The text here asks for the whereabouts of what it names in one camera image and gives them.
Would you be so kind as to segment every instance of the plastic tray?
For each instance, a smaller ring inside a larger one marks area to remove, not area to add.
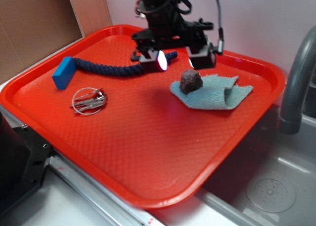
[[[202,76],[235,76],[253,91],[232,111],[187,108],[169,87],[190,69],[187,54],[164,73],[109,77],[77,70],[65,90],[51,78],[65,56],[107,65],[130,65],[140,29],[104,28],[11,81],[0,102],[54,148],[131,204],[154,209],[193,195],[283,91],[274,65],[225,52]],[[74,114],[72,96],[83,87],[103,88],[108,103],[91,116]]]

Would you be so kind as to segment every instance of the blue block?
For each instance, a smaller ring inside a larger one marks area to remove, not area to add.
[[[52,76],[57,89],[66,89],[75,72],[76,66],[73,58],[65,57]]]

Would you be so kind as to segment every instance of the faucet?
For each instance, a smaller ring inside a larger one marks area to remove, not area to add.
[[[302,113],[316,116],[315,67],[316,26],[305,36],[287,79],[278,115],[278,129],[281,133],[288,135],[298,133],[301,126]]]

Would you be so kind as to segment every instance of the keys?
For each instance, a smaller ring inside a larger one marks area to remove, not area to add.
[[[88,98],[83,100],[83,98],[92,95],[92,98]],[[82,95],[78,98],[73,99],[73,103],[70,105],[70,107],[73,107],[75,109],[75,113],[81,113],[82,111],[88,110],[88,109],[95,109],[98,107],[103,107],[107,102],[107,94],[105,94],[102,89],[95,89],[94,91]]]

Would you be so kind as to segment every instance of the light blue cloth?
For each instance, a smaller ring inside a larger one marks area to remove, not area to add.
[[[203,86],[185,94],[180,89],[180,82],[171,84],[170,91],[186,106],[202,110],[231,110],[251,92],[252,86],[234,85],[238,76],[229,78],[217,75],[202,77]]]

